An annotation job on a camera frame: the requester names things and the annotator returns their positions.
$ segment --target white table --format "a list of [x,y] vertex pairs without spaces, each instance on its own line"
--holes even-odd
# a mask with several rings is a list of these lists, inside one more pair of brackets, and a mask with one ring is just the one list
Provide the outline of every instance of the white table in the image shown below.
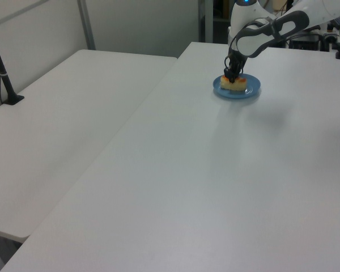
[[227,101],[226,54],[191,44],[3,272],[340,272],[340,61],[267,49]]
[[24,241],[176,61],[81,50],[0,107],[0,235]]

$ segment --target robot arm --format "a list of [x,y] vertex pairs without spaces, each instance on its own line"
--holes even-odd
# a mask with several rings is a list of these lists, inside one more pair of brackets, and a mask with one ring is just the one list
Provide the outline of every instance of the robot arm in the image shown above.
[[258,0],[238,0],[232,12],[225,76],[234,82],[248,57],[254,58],[271,44],[339,16],[340,0],[300,0],[279,18],[264,10]]

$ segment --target equipment in background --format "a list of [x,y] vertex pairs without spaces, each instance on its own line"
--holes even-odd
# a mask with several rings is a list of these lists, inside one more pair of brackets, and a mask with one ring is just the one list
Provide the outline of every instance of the equipment in background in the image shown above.
[[4,83],[6,92],[7,92],[7,100],[2,102],[3,104],[8,105],[15,105],[17,102],[24,99],[24,96],[17,95],[11,85],[11,82],[9,80],[9,76],[7,75],[4,63],[2,62],[1,56],[0,56],[0,80],[2,79],[2,82]]

